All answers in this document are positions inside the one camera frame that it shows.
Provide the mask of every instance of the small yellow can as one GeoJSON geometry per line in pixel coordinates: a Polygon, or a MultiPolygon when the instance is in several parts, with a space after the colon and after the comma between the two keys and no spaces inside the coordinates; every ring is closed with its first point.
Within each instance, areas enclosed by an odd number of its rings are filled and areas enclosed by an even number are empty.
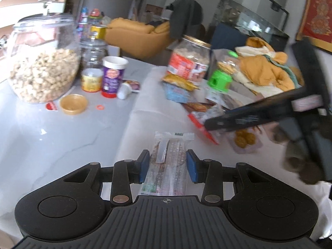
{"type": "Polygon", "coordinates": [[[106,35],[106,27],[105,25],[93,25],[91,26],[90,31],[93,33],[96,39],[105,39],[106,35]]]}
{"type": "Polygon", "coordinates": [[[85,92],[95,93],[101,90],[103,71],[99,68],[86,68],[82,72],[81,88],[85,92]]]}

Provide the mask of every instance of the yellow armchair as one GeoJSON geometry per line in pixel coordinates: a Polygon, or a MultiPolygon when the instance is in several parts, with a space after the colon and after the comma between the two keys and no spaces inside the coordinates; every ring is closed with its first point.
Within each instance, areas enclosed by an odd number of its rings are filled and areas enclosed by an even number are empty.
{"type": "Polygon", "coordinates": [[[118,18],[106,28],[105,41],[143,60],[160,53],[174,40],[169,36],[169,22],[154,28],[137,21],[118,18]]]}

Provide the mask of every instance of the blue package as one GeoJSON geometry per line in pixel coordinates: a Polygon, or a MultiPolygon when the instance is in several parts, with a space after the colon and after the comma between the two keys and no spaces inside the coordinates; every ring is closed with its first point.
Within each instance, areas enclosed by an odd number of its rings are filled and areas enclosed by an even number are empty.
{"type": "Polygon", "coordinates": [[[191,93],[175,85],[164,83],[165,96],[168,100],[178,103],[188,103],[191,99],[191,93]]]}

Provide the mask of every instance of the red framed picture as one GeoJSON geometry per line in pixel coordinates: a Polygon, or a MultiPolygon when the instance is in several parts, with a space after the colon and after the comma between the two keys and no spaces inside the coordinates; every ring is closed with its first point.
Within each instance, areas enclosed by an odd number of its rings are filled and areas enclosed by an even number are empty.
{"type": "Polygon", "coordinates": [[[310,37],[317,48],[332,53],[332,0],[307,0],[297,40],[310,37]]]}

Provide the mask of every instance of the glass display case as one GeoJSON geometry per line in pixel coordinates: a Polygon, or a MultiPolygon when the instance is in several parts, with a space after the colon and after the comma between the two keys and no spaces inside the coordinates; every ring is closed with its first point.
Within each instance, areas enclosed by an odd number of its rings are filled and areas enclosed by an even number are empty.
{"type": "Polygon", "coordinates": [[[281,31],[287,17],[282,11],[273,11],[270,14],[270,21],[252,10],[233,0],[220,0],[217,10],[210,24],[208,34],[213,35],[214,28],[219,23],[227,24],[239,30],[247,36],[257,36],[268,42],[273,47],[282,51],[287,44],[289,36],[281,31]]]}

